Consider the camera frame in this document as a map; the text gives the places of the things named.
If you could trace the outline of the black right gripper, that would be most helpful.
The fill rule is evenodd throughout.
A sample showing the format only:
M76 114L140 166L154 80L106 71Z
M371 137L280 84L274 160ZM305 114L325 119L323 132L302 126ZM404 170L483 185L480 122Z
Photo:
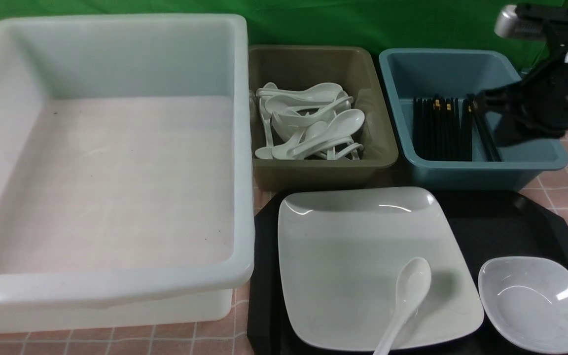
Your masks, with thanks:
M568 24L542 23L548 57L523 79L523 85L484 89L472 108L502 115L494 143L510 147L540 139L561 139L568 131ZM514 116L527 116L527 122Z

